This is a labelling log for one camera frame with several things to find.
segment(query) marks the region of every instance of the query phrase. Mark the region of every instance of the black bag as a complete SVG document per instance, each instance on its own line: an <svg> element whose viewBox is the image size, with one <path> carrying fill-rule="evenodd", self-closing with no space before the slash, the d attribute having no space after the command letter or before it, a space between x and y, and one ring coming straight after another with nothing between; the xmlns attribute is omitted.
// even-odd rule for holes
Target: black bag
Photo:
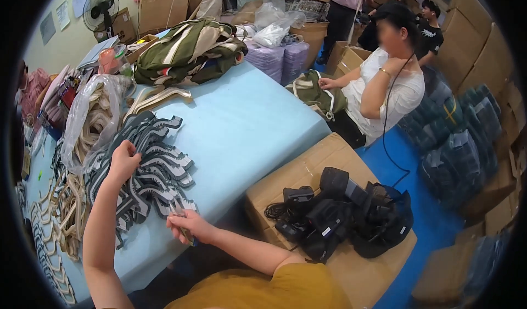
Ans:
<svg viewBox="0 0 527 309"><path fill-rule="evenodd" d="M408 191L368 183L368 197L352 210L349 240L364 258L374 258L398 245L414 224Z"/></svg>

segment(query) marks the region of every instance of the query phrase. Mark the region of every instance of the green bag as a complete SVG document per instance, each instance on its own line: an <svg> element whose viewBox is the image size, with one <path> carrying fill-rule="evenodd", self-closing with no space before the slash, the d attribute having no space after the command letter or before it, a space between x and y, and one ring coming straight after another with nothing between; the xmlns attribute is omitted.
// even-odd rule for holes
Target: green bag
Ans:
<svg viewBox="0 0 527 309"><path fill-rule="evenodd" d="M340 88L321 89L318 85L320 78L332 79L333 77L311 69L288 84L286 89L315 110L326 121L334 120L333 115L345 109L348 100Z"/></svg>
<svg viewBox="0 0 527 309"><path fill-rule="evenodd" d="M206 18L181 22L144 51L135 81L148 85L198 85L238 65L247 46L227 23Z"/></svg>

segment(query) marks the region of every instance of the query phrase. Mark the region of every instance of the standing fan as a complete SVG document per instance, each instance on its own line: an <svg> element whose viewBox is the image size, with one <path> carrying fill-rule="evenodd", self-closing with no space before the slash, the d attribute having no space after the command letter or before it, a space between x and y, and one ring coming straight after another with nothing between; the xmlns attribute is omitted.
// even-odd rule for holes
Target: standing fan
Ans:
<svg viewBox="0 0 527 309"><path fill-rule="evenodd" d="M108 39L113 37L112 24L119 12L119 0L86 0L82 19L91 31L98 31L104 25Z"/></svg>

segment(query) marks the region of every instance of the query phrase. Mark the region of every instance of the blue table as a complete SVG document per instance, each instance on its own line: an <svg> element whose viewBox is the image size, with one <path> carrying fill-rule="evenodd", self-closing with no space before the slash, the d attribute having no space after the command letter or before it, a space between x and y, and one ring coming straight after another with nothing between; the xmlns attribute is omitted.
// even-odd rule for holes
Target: blue table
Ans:
<svg viewBox="0 0 527 309"><path fill-rule="evenodd" d="M136 93L144 86L140 85ZM194 160L195 185L186 189L200 214L217 222L245 190L273 169L313 146L330 130L326 122L287 90L248 62L220 79L190 89L194 102L175 99L155 109L158 118L183 118L178 132L166 139ZM47 193L55 142L48 135L45 156L31 162L26 184L28 207ZM37 180L43 171L40 181ZM51 225L44 228L49 233ZM115 252L115 271L126 292L146 287L185 249L174 240L165 221L151 212L147 220L124 233L124 248ZM77 302L89 299L82 264L60 252ZM57 255L52 263L57 263Z"/></svg>

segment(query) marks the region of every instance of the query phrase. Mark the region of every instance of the gold bracelet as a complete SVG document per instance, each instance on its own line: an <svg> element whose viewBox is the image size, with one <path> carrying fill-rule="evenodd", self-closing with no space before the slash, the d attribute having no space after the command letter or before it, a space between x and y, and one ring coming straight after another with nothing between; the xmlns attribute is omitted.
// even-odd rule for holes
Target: gold bracelet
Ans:
<svg viewBox="0 0 527 309"><path fill-rule="evenodd" d="M383 68L379 68L379 71L383 71L385 74L387 74L390 78L392 78L392 74L389 73L388 71L386 71L385 69Z"/></svg>

